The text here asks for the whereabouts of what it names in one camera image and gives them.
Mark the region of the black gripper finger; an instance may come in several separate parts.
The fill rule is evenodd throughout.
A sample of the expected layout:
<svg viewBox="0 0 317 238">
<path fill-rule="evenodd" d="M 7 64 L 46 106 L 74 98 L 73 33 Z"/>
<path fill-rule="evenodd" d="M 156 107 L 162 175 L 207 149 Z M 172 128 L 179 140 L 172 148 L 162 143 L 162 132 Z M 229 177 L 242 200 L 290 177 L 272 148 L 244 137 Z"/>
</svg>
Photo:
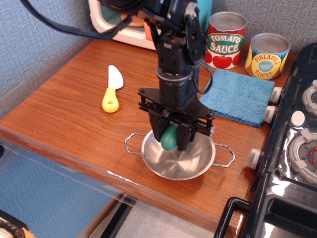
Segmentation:
<svg viewBox="0 0 317 238">
<path fill-rule="evenodd" d="M 158 116 L 152 113 L 149 113 L 149 116 L 154 137 L 158 142 L 160 142 L 164 132 L 170 125 L 170 120 L 166 117 Z"/>
<path fill-rule="evenodd" d="M 178 151 L 185 151 L 189 142 L 193 141 L 196 131 L 191 125 L 179 124 L 177 128 Z"/>
</svg>

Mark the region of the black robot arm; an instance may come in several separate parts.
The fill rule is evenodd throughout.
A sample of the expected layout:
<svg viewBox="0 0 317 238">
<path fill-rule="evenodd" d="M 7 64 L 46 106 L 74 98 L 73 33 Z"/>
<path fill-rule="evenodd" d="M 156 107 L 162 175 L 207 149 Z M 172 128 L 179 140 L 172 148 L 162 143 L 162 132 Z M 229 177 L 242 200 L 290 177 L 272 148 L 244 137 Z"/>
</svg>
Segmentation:
<svg viewBox="0 0 317 238">
<path fill-rule="evenodd" d="M 140 109 L 148 112 L 153 134 L 161 141 L 170 124 L 177 124 L 177 147 L 187 149 L 196 133 L 211 134 L 214 113 L 198 100 L 199 73 L 207 66 L 207 41 L 195 0 L 105 0 L 117 14 L 143 19 L 158 55 L 159 87 L 140 88 Z"/>
</svg>

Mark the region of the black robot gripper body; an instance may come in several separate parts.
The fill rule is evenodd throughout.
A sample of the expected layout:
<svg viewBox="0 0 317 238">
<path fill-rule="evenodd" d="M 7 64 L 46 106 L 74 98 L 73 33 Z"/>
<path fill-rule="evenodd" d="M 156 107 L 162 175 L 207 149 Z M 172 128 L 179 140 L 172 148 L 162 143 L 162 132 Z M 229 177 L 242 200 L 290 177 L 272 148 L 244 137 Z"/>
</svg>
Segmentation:
<svg viewBox="0 0 317 238">
<path fill-rule="evenodd" d="M 166 117 L 170 123 L 191 125 L 196 133 L 212 135 L 214 112 L 204 106 L 198 99 L 198 94 L 207 93 L 199 89 L 199 69 L 189 69 L 184 74 L 169 74 L 162 69 L 156 70 L 159 88 L 140 88 L 140 109 Z"/>
</svg>

